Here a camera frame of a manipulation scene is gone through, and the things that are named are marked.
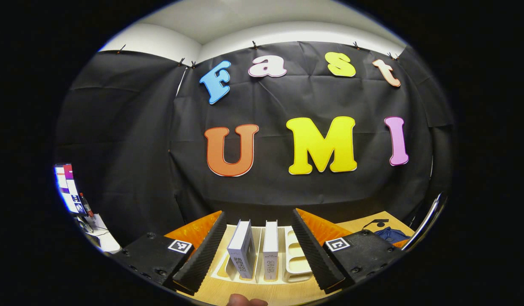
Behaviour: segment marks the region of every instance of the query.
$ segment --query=letter m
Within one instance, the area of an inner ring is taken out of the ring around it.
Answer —
[[[353,155],[353,127],[355,120],[339,116],[332,120],[326,138],[318,131],[309,118],[294,118],[287,122],[287,128],[294,134],[294,164],[289,167],[291,174],[309,174],[313,167],[307,162],[311,155],[319,172],[323,172],[334,153],[330,165],[332,172],[347,172],[357,169]]]

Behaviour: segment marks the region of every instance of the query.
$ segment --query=white box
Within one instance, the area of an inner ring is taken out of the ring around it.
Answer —
[[[254,250],[253,230],[251,221],[239,221],[234,235],[228,245],[228,253],[239,275],[244,279],[252,279],[256,252]]]
[[[279,235],[277,221],[266,221],[264,234],[264,279],[274,281],[277,279],[279,268]]]

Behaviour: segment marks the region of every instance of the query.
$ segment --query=monitor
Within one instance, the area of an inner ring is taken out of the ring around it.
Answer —
[[[56,176],[58,192],[62,195],[64,204],[70,213],[74,215],[88,215],[81,202],[81,197],[77,192],[71,164],[55,164],[54,174]]]

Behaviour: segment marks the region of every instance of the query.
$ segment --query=blue letter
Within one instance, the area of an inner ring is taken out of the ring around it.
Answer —
[[[209,91],[209,104],[214,104],[230,91],[229,86],[223,86],[221,84],[221,82],[230,81],[229,73],[224,70],[230,65],[229,61],[223,60],[200,79],[200,83],[204,83],[207,91]]]

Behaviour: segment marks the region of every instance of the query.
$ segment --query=white wall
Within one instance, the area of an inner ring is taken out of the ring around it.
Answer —
[[[218,37],[205,45],[159,25],[136,23],[113,37],[101,51],[120,50],[126,44],[123,50],[155,54],[177,62],[184,57],[184,63],[190,65],[191,61],[202,62],[220,54],[252,47],[253,40],[257,45],[286,41],[324,41],[353,45],[356,41],[360,47],[382,54],[390,52],[393,56],[400,54],[405,47],[405,44],[400,45],[367,31],[332,23],[294,21],[259,25]]]
[[[401,54],[405,48],[405,44],[398,45],[373,33],[343,25],[294,21],[260,25],[217,38],[202,46],[196,62],[252,47],[253,40],[256,45],[286,41],[323,41],[353,45],[356,41],[359,47],[382,54],[390,52],[392,56]]]
[[[110,39],[100,51],[120,50],[122,46],[129,51],[144,52],[169,58],[179,62],[183,57],[185,64],[197,61],[202,45],[185,35],[165,27],[136,23]]]

